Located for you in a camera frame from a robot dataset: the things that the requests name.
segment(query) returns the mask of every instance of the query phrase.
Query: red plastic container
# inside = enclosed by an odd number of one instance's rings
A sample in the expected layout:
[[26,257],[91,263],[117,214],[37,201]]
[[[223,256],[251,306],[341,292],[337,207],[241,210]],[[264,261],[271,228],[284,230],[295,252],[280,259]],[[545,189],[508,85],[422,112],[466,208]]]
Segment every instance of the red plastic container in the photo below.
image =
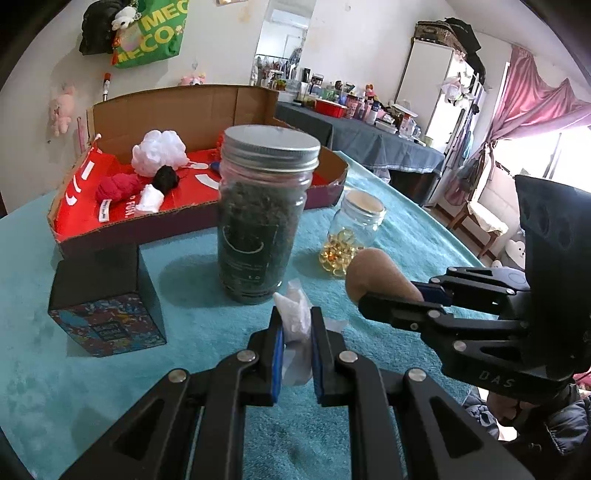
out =
[[345,116],[347,107],[338,103],[329,102],[327,100],[316,100],[316,111],[323,115],[334,116],[335,118],[341,118]]

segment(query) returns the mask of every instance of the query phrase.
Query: window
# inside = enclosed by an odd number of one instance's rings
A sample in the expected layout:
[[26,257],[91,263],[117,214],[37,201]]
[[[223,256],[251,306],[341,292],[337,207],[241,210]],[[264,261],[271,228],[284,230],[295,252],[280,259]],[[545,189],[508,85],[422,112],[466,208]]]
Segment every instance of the window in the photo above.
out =
[[500,140],[494,155],[512,176],[546,178],[591,192],[591,130],[587,127]]

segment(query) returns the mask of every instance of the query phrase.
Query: colorful patterned box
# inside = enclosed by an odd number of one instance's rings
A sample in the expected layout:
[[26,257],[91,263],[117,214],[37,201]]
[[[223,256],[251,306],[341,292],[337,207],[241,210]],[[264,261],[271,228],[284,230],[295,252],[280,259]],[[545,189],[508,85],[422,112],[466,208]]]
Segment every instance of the colorful patterned box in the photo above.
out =
[[137,245],[59,262],[48,313],[93,356],[166,343],[160,302]]

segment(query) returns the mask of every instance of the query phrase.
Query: black puffer jacket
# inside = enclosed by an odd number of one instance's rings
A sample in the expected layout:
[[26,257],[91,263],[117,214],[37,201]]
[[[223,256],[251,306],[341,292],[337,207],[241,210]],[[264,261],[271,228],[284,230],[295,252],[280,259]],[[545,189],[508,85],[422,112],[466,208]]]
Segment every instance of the black puffer jacket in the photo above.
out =
[[[575,456],[581,453],[580,447],[589,432],[591,401],[588,398],[579,399],[574,385],[569,386],[565,397],[564,404],[558,409],[533,409],[523,425],[515,426],[517,438],[503,442],[536,480],[563,478]],[[478,391],[470,393],[464,407],[491,435],[498,438],[498,428],[491,422],[492,414],[478,396]]]

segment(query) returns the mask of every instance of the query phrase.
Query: large glass jar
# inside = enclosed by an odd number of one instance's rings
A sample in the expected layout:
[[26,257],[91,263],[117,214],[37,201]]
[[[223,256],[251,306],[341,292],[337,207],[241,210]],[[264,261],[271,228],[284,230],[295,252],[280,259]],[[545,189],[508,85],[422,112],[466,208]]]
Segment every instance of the large glass jar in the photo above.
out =
[[384,204],[367,192],[345,194],[318,256],[320,265],[336,277],[344,277],[359,250],[369,247],[386,215]]
[[297,130],[267,125],[226,130],[217,261],[235,300],[260,303],[281,285],[319,152],[318,140]]

